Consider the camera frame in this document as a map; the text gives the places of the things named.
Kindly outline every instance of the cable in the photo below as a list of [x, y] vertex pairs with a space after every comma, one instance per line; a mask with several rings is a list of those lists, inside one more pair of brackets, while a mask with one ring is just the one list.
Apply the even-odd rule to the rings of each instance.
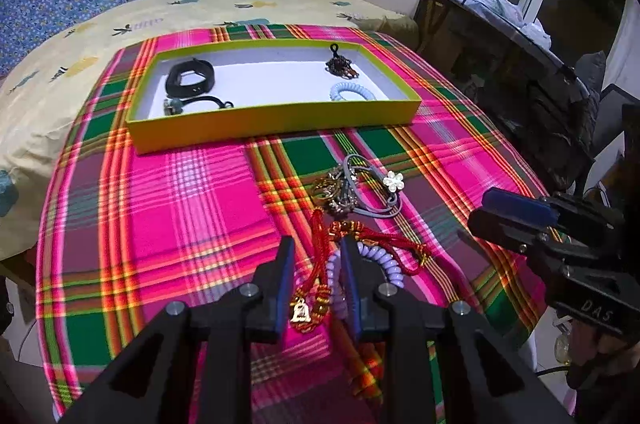
[[555, 374], [556, 372], [566, 372], [567, 370], [569, 370], [569, 366], [567, 364], [564, 364], [562, 366], [555, 366], [546, 370], [540, 370], [539, 372], [536, 372], [536, 375], [538, 377], [541, 377], [542, 375]]
[[20, 355], [22, 354], [22, 347], [24, 346], [24, 344], [27, 341], [27, 338], [29, 337], [29, 334], [31, 334], [31, 331], [33, 330], [33, 327], [36, 324], [36, 319], [34, 319], [31, 322], [31, 325], [29, 325], [29, 329], [27, 330], [26, 334], [24, 335], [24, 337], [22, 338], [22, 342], [20, 343], [20, 347], [18, 348], [18, 361], [20, 361]]

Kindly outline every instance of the box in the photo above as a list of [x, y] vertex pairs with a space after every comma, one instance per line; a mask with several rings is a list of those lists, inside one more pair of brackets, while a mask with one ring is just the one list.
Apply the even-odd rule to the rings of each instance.
[[[351, 59], [360, 73], [351, 82], [365, 86], [376, 100], [343, 93], [348, 101], [331, 101], [331, 87], [346, 82], [325, 70], [332, 43], [335, 41], [239, 40], [156, 54], [127, 111], [136, 151], [142, 154], [292, 131], [411, 123], [420, 96], [357, 43], [340, 42], [339, 53]], [[166, 76], [173, 65], [191, 58], [213, 65], [216, 81], [207, 95], [231, 101], [234, 108], [217, 109], [214, 103], [202, 101], [186, 105], [182, 114], [164, 115]], [[186, 78], [183, 75], [182, 83], [186, 84]]]

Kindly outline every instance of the gold charm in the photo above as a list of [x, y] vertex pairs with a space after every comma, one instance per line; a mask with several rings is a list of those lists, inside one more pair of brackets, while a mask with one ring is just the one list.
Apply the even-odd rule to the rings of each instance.
[[291, 317], [292, 323], [310, 323], [311, 316], [309, 315], [309, 305], [306, 304], [303, 298], [298, 298], [296, 304], [293, 307], [293, 315]]

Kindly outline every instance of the black bracelet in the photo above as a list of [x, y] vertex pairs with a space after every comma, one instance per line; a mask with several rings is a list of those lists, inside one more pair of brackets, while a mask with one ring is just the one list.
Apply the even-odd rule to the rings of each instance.
[[[180, 85], [180, 78], [185, 72], [192, 71], [204, 80], [191, 85]], [[213, 65], [204, 59], [195, 59], [178, 63], [171, 67], [169, 75], [164, 83], [166, 95], [170, 98], [192, 98], [209, 92], [215, 84], [215, 72]]]
[[164, 100], [164, 115], [182, 114], [183, 106], [188, 105], [189, 103], [195, 103], [196, 101], [213, 101], [221, 109], [232, 109], [234, 107], [234, 104], [231, 101], [222, 102], [215, 96], [202, 96], [199, 98], [188, 98], [183, 100], [178, 98], [167, 98]]

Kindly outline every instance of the white curtain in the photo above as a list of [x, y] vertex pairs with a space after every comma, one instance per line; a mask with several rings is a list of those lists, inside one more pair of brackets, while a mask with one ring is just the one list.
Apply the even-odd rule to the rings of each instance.
[[625, 11], [613, 42], [604, 75], [604, 89], [615, 83], [632, 96], [640, 98], [640, 4], [626, 0]]

